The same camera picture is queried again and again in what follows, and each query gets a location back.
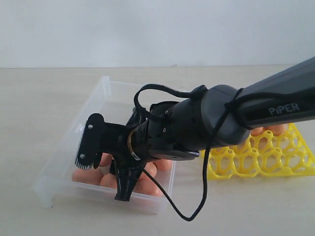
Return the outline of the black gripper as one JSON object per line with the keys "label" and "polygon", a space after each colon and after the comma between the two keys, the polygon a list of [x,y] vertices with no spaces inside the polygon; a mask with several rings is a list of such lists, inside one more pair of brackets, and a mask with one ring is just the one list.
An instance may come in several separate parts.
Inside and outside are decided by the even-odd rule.
{"label": "black gripper", "polygon": [[115,200],[130,201],[132,192],[140,179],[147,163],[154,162],[145,147],[146,119],[140,112],[133,113],[126,125],[123,151],[113,156],[109,173],[116,175],[117,193]]}

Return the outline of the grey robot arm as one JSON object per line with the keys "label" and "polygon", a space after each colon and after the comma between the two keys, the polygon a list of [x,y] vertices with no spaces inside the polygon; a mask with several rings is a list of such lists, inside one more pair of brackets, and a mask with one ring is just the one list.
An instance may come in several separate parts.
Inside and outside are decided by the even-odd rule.
{"label": "grey robot arm", "polygon": [[113,152],[116,200],[127,202],[146,163],[193,160],[202,150],[237,145],[256,127],[312,120],[315,117],[315,60],[308,59],[249,87],[199,86],[180,92],[158,84],[143,90],[181,98],[149,110],[134,96],[138,123],[125,127]]}

